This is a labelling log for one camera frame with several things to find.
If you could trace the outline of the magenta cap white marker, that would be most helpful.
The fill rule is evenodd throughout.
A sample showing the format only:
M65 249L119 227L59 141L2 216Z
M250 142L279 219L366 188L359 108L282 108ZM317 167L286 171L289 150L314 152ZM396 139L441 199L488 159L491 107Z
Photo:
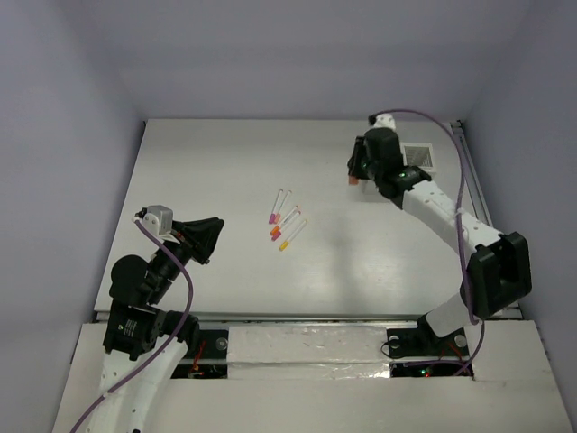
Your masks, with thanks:
M301 215L301 211L300 213L293 218L286 226L284 226L278 233L276 233L274 236L271 236L271 241L275 242L277 239L280 238L280 236L282 235L283 231L286 230L290 224L292 224L299 216Z

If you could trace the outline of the pink cap white marker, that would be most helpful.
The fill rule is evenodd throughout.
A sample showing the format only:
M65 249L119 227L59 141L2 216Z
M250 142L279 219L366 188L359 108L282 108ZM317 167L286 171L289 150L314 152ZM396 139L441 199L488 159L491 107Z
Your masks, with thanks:
M283 192L283 196L279 202L278 214L276 216L275 224L273 225L276 225L280 221L283 208L285 207L285 203L287 202L291 194L292 191L290 189Z

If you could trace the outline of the yellow cap white marker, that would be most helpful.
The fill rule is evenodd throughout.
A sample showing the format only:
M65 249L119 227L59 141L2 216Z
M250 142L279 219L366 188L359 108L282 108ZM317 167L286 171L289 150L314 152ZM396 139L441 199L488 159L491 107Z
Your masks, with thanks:
M281 252L285 251L289 245L294 241L294 239L302 232L302 230L307 226L307 220L303 220L294 230L288 235L288 237L282 242L279 247Z

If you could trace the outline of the orange cap white marker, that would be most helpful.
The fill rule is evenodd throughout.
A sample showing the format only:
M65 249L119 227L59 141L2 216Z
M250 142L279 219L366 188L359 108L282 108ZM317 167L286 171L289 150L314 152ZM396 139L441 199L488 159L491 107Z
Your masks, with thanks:
M284 226L286 226L293 218L295 218L300 213L300 206L295 205L285 216L281 219L275 227L271 230L270 235L274 236L278 233Z

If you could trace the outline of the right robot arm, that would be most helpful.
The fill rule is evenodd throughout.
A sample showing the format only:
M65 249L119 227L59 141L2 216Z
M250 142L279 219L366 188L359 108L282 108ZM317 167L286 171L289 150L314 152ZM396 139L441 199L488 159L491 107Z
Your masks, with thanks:
M526 238L503 234L458 207L429 173L405 163L394 130L371 128L357 137L347 167L350 177L372 181L384 198L431 229L462 266L455 295L420 317L416 327L388 332L390 358L437 356L473 320L490 318L531 292Z

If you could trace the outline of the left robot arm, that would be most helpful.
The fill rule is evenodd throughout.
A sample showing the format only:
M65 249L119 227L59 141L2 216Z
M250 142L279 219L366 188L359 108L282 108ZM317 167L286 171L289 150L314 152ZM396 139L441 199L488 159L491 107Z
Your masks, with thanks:
M157 250L150 260L129 254L113 265L98 395L74 432L148 431L175 368L200 344L186 266L209 262L224 220L181 222L170 209L149 206L132 221Z

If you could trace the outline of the white slotted stationery organizer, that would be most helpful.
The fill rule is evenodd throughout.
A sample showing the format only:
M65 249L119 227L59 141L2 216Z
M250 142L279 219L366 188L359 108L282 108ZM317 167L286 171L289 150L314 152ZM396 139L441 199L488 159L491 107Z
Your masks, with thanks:
M417 183L430 181L432 177L423 169L415 165L406 165L381 180L373 180L378 192L386 199L401 203L404 193L412 190Z

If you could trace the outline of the purple cap white marker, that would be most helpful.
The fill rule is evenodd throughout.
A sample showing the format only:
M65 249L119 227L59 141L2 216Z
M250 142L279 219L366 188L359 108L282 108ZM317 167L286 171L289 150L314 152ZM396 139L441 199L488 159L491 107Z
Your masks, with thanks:
M279 189L279 191L275 197L274 204L272 206L272 210L270 212L270 217L269 217L269 221L268 221L268 223L270 225L275 224L276 216L278 214L279 202L280 202L280 199L282 198L283 192L284 192L283 189Z

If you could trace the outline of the white front base board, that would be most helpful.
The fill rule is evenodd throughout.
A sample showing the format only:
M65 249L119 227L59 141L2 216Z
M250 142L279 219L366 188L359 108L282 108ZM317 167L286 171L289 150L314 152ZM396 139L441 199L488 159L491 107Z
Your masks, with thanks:
M571 421L534 323L467 327L408 377L381 345L386 325L230 324L219 379L179 341L132 362L83 326L58 432L568 432Z

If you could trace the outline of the aluminium table edge rail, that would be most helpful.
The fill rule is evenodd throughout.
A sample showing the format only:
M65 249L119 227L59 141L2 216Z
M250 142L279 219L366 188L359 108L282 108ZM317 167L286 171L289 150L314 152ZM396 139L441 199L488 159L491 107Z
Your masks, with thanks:
M461 173L465 179L466 187L469 192L469 196L472 203L472 208L474 215L478 220L480 220L484 225L493 227L490 212L486 200L483 196L481 190L481 184L479 182L476 170L474 168L472 157L465 139L463 124L461 121L454 121L450 124L450 129L453 134L453 138L458 142L458 150L462 154L463 162ZM475 301L475 289L473 287L473 279L471 275L468 275L468 288L470 293L470 301L473 303ZM520 312L520 307L518 301L514 301L512 304L506 306L503 311L495 313L497 316L503 316L504 318L516 318L522 319L522 313Z

